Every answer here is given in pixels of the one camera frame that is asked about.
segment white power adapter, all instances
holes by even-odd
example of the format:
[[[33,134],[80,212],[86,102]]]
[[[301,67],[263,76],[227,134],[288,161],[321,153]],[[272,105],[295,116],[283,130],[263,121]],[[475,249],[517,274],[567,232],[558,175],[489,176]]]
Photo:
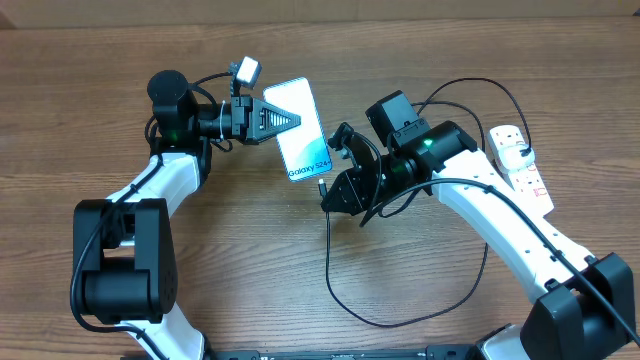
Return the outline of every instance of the white power adapter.
[[[544,216],[553,210],[553,202],[536,167],[533,149],[528,148],[517,126],[502,125],[489,130],[489,146],[504,180],[536,212]]]

